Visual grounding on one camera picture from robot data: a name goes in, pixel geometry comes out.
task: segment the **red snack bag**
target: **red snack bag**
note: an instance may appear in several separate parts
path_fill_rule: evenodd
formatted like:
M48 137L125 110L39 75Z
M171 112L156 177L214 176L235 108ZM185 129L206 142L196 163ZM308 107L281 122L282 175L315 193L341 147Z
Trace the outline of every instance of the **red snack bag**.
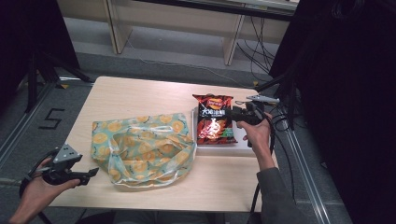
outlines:
M214 145L237 143L233 137L233 121L225 115L231 109L232 96L192 95L198 104L197 144Z

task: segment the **hand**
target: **hand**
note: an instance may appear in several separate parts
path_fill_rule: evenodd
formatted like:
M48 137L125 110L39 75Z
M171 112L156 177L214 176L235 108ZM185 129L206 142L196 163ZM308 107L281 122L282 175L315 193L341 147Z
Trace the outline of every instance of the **hand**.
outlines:
M50 158L45 159L38 168L43 167ZM50 185L35 173L33 180L27 185L22 197L20 205L9 223L28 223L39 212L46 208L58 195L67 189L74 188L79 184L79 179L69 180L62 185Z
M270 114L265 113L269 119L272 118ZM258 125L250 125L244 121L236 122L238 128L243 128L247 132L244 136L244 140L250 141L252 149L256 154L257 160L259 162L260 170L265 170L268 168L275 167L275 163L271 156L271 151L269 148L269 135L271 133L270 124L266 119L264 119Z

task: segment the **sleeve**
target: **sleeve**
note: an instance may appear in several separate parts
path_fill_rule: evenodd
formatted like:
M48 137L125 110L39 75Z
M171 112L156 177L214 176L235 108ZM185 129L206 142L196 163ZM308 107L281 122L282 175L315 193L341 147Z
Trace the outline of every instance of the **sleeve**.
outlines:
M277 168L260 171L257 178L262 192L262 223L308 223L291 198Z

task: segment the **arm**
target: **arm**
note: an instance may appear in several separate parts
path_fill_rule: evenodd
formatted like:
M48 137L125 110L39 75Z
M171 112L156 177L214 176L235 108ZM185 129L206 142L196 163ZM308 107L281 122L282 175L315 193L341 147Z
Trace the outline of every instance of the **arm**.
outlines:
M42 167L50 159L41 163ZM35 177L26 187L20 205L15 214L8 221L9 223L28 223L39 212L46 208L58 195L67 189L74 188L79 184L79 179L69 180L62 185L52 186L45 182L40 174Z
M255 126L239 121L237 126L246 130L247 136L244 140L249 140L252 144L259 163L257 178L262 193L262 223L307 223L275 167L268 146L271 130L268 121L263 120Z

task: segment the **person's left hand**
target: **person's left hand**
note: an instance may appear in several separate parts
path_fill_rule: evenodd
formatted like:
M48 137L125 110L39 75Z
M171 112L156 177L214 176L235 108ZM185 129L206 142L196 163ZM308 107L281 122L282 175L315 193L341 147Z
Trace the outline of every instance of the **person's left hand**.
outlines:
M45 159L37 169L43 167L50 158ZM39 172L34 174L33 180L27 185L22 194L20 205L10 223L27 223L40 211L46 208L52 201L67 189L74 188L79 184L79 179L69 180L61 185L50 185L41 177Z

